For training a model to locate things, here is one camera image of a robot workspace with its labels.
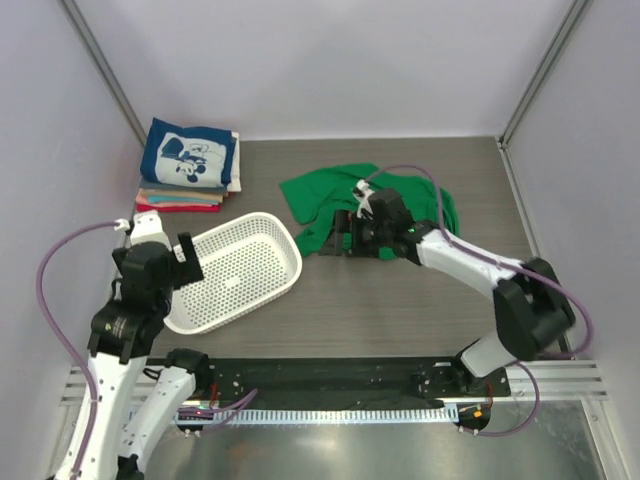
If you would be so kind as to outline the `green t shirt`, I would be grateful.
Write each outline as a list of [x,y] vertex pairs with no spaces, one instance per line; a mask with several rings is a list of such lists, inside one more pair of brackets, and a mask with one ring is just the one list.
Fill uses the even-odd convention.
[[[303,257],[320,251],[329,237],[337,210],[357,210],[358,201],[353,189],[359,180],[377,170],[378,167],[370,163],[338,165],[314,170],[280,184],[295,221],[304,227],[295,237]],[[437,221],[438,210],[442,209],[446,228],[454,235],[460,233],[453,197],[442,190],[442,201],[438,202],[434,185],[426,178],[381,173],[370,186],[375,191],[384,188],[398,191],[417,220]]]

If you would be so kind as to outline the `white perforated plastic basket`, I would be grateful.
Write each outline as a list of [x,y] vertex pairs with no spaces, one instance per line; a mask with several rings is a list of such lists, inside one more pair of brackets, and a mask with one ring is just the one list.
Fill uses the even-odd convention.
[[174,292],[165,325],[176,334],[218,329],[287,293],[302,272],[293,237],[270,213],[243,215],[192,243],[204,279]]

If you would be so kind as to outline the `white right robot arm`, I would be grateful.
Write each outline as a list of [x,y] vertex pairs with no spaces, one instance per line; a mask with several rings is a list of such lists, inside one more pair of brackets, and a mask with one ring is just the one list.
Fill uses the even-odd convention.
[[494,329],[450,360],[450,380],[458,393],[476,394],[490,374],[517,361],[551,358],[549,347],[574,326],[568,295],[546,260],[495,255],[456,237],[442,223],[417,220],[392,188],[373,191],[360,182],[354,195],[357,210],[334,213],[321,254],[373,258],[389,248],[396,257],[438,270],[492,302]]

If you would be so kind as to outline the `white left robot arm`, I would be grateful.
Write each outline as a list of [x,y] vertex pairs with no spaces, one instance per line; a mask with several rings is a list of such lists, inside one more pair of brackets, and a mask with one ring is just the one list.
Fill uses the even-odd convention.
[[152,393],[134,416],[134,390],[154,340],[180,288],[204,275],[188,233],[176,255],[160,234],[132,238],[112,257],[120,273],[111,296],[94,315],[89,357],[81,370],[85,395],[56,479],[142,479],[150,457],[178,407],[204,398],[212,387],[209,358],[189,349],[171,351]]

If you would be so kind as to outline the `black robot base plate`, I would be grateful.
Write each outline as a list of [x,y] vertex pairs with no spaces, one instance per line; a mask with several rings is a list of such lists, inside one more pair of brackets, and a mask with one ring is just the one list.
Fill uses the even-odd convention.
[[505,369],[475,378],[449,357],[213,358],[210,368],[193,399],[227,406],[256,390],[250,407],[263,410],[409,410],[511,395]]

